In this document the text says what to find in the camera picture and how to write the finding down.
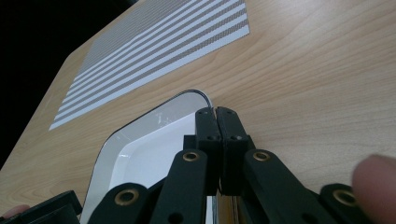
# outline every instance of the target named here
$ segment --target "striped placemat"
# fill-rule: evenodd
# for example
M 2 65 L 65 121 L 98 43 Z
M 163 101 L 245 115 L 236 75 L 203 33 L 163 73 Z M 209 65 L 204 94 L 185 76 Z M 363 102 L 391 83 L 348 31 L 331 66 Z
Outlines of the striped placemat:
M 146 0 L 94 41 L 49 129 L 248 33 L 244 1 Z

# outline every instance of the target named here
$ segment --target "fingertip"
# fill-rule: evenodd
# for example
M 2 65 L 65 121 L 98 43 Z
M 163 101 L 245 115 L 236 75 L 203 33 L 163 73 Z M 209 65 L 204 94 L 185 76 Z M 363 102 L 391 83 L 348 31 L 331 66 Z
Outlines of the fingertip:
M 6 211 L 3 214 L 3 218 L 7 219 L 7 218 L 10 218 L 10 217 L 14 217 L 15 215 L 17 215 L 19 213 L 22 213 L 22 212 L 28 210 L 29 208 L 30 208 L 30 206 L 27 205 L 27 204 L 17 205 L 15 207 L 9 209 L 8 211 Z
M 396 160 L 373 155 L 352 175 L 352 188 L 361 209 L 374 223 L 396 223 Z

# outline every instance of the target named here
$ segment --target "wood grain surface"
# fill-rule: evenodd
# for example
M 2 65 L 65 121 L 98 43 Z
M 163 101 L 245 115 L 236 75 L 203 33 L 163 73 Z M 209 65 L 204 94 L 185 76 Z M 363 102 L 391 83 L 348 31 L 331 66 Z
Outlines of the wood grain surface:
M 350 184 L 370 154 L 396 157 L 396 1 L 246 4 L 249 35 L 49 131 L 92 41 L 119 19 L 76 49 L 0 172 L 0 213 L 70 189 L 83 204 L 107 138 L 188 89 L 235 110 L 315 192 Z

